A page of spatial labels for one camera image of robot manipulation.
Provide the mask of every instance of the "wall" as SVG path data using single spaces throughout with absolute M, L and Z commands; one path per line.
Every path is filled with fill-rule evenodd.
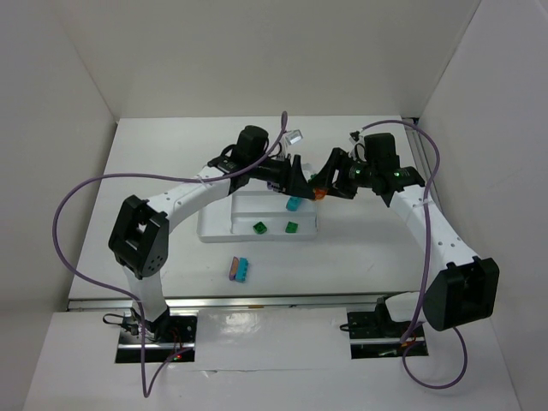
M 71 276 L 51 243 L 59 200 L 104 166 L 114 120 L 42 0 L 0 2 L 0 409 L 22 409 L 51 313 Z M 74 261 L 96 189 L 68 208 Z
M 548 400 L 548 1 L 484 0 L 420 125 L 444 212 L 501 277 L 492 322 L 524 411 Z
M 115 116 L 418 116 L 479 0 L 51 0 Z

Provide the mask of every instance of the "purple cable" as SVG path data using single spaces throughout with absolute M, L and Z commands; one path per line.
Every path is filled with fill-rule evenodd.
M 462 337 L 461 332 L 459 330 L 457 330 L 457 328 L 453 328 L 453 330 L 455 330 L 456 334 L 459 336 L 459 340 L 461 340 L 462 353 L 464 354 L 464 361 L 462 362 L 462 369 L 461 369 L 461 372 L 459 373 L 459 375 L 453 381 L 451 381 L 450 383 L 442 384 L 442 385 L 431 385 L 431 384 L 427 384 L 427 383 L 424 383 L 424 382 L 420 381 L 409 370 L 408 363 L 407 363 L 407 358 L 406 358 L 407 355 L 408 355 L 409 350 L 412 347 L 414 347 L 417 344 L 423 343 L 423 342 L 415 342 L 415 343 L 409 345 L 407 348 L 405 348 L 405 351 L 403 351 L 403 355 L 402 355 L 403 368 L 405 368 L 405 371 L 407 372 L 409 377 L 411 377 L 411 379 L 415 383 L 417 383 L 418 385 L 422 385 L 423 387 L 430 388 L 431 390 L 445 390 L 447 388 L 451 388 L 451 387 L 459 384 L 459 382 L 462 380 L 462 377 L 464 377 L 464 374 L 466 373 L 466 370 L 468 368 L 468 351 L 466 350 L 466 343 L 464 342 L 464 338 Z
M 75 276 L 81 278 L 84 281 L 87 281 L 91 284 L 97 285 L 99 287 L 103 287 L 105 289 L 110 289 L 112 291 L 117 291 L 118 293 L 124 294 L 127 297 L 131 298 L 137 303 L 137 306 L 139 308 L 140 312 L 140 318 L 141 318 L 141 345 L 140 345 L 140 372 L 141 372 L 141 382 L 142 382 L 142 388 L 143 388 L 143 396 L 145 398 L 148 398 L 149 395 L 151 395 L 152 391 L 152 385 L 154 384 L 154 381 L 156 380 L 156 377 L 160 370 L 164 368 L 166 364 L 168 364 L 175 356 L 185 352 L 188 350 L 188 348 L 184 348 L 173 355 L 170 355 L 163 363 L 162 365 L 156 370 L 154 375 L 152 376 L 151 384 L 147 388 L 146 387 L 146 364 L 145 364 L 145 339 L 146 339 L 146 323 L 145 323 L 145 309 L 142 305 L 142 303 L 139 301 L 139 298 L 137 295 L 134 295 L 133 293 L 130 293 L 129 291 L 125 289 L 120 289 L 119 287 L 115 287 L 114 285 L 110 285 L 107 283 L 102 283 L 100 281 L 94 280 L 93 278 L 90 278 L 81 272 L 79 272 L 76 267 L 74 267 L 70 262 L 67 260 L 65 255 L 63 254 L 63 251 L 61 250 L 61 247 L 59 245 L 59 236 L 57 233 L 57 228 L 59 224 L 59 217 L 61 215 L 61 211 L 63 210 L 64 206 L 67 204 L 67 202 L 70 200 L 70 198 L 75 195 L 78 191 L 80 191 L 83 187 L 87 186 L 88 184 L 91 184 L 93 182 L 99 182 L 102 180 L 106 180 L 109 178 L 118 178 L 118 177 L 139 177 L 139 178 L 152 178 L 155 180 L 165 180 L 168 182 L 188 182 L 188 183 L 204 183 L 204 182 L 220 182 L 222 180 L 227 180 L 233 177 L 241 176 L 242 174 L 247 173 L 249 170 L 254 169 L 259 164 L 261 164 L 263 161 L 265 161 L 268 156 L 274 151 L 277 144 L 281 141 L 283 134 L 285 133 L 285 128 L 288 123 L 288 113 L 287 111 L 284 111 L 282 113 L 282 119 L 281 119 L 281 128 L 280 128 L 280 134 L 276 138 L 276 141 L 271 145 L 271 147 L 263 154 L 261 158 L 259 158 L 257 161 L 255 161 L 253 164 L 249 165 L 245 169 L 242 169 L 240 171 L 236 171 L 235 173 L 227 174 L 225 176 L 220 177 L 212 177 L 212 178 L 205 178 L 203 180 L 198 180 L 195 178 L 181 178 L 181 177 L 169 177 L 169 176 L 161 176 L 156 174 L 142 174 L 142 173 L 114 173 L 114 174 L 104 174 L 102 176 L 92 177 L 84 182 L 81 182 L 76 187 L 74 187 L 72 190 L 68 192 L 67 195 L 64 196 L 64 198 L 61 200 L 61 203 L 59 203 L 59 206 L 57 207 L 55 211 L 55 215 L 53 217 L 53 224 L 51 227 L 51 237 L 53 238 L 53 247 L 55 248 L 55 251 L 57 252 L 57 255 L 59 256 L 59 259 L 61 262 L 65 265 L 65 267 L 68 268 L 69 271 L 71 271 Z
M 411 333 L 414 331 L 414 329 L 418 326 L 417 322 L 419 319 L 420 310 L 422 309 L 422 306 L 424 304 L 426 285 L 428 284 L 428 271 L 430 270 L 430 257 L 432 254 L 432 222 L 430 221 L 430 210 L 428 209 L 428 203 L 426 202 L 426 200 L 428 199 L 428 195 L 430 194 L 430 189 L 432 187 L 432 183 L 434 182 L 434 177 L 436 176 L 439 170 L 440 155 L 439 155 L 438 146 L 434 142 L 433 138 L 430 137 L 430 135 L 428 135 L 428 133 L 425 130 L 412 124 L 411 122 L 405 122 L 403 120 L 383 120 L 380 122 L 372 122 L 371 124 L 363 127 L 361 130 L 364 131 L 375 126 L 379 126 L 381 124 L 401 124 L 405 127 L 412 128 L 414 131 L 419 133 L 421 137 L 424 137 L 425 139 L 428 140 L 428 142 L 432 146 L 432 149 L 434 150 L 434 153 L 436 154 L 436 163 L 434 164 L 434 169 L 432 170 L 430 177 L 428 178 L 428 180 L 426 180 L 425 191 L 422 196 L 422 200 L 424 201 L 425 223 L 426 223 L 425 262 L 424 262 L 424 269 L 422 271 L 422 279 L 420 281 L 420 290 L 419 290 L 419 298 L 417 300 L 417 306 L 414 309 L 414 314 L 413 314 L 413 318 L 411 319 L 411 324 L 409 324 L 409 327 L 406 329 L 406 331 L 403 333 L 402 337 L 400 338 L 400 343 L 405 343 L 408 340 Z M 458 384 L 458 382 L 461 381 L 468 367 L 468 352 L 466 349 L 466 343 L 464 342 L 464 339 L 462 338 L 461 332 L 457 330 L 457 328 L 454 328 L 453 330 L 455 330 L 456 334 L 459 336 L 459 339 L 461 340 L 461 344 L 462 344 L 462 351 L 464 352 L 464 365 L 462 367 L 461 373 L 454 381 L 451 381 L 450 383 L 444 384 L 444 385 L 429 385 L 418 380 L 409 371 L 406 360 L 405 360 L 407 352 L 409 351 L 411 347 L 413 347 L 414 345 L 413 344 L 413 345 L 410 345 L 403 352 L 402 360 L 403 360 L 403 366 L 405 368 L 405 371 L 407 372 L 409 377 L 411 377 L 411 379 L 415 381 L 417 384 L 420 384 L 426 388 L 432 388 L 433 390 L 444 390 L 446 388 L 449 388 L 449 387 L 452 387 L 453 385 Z

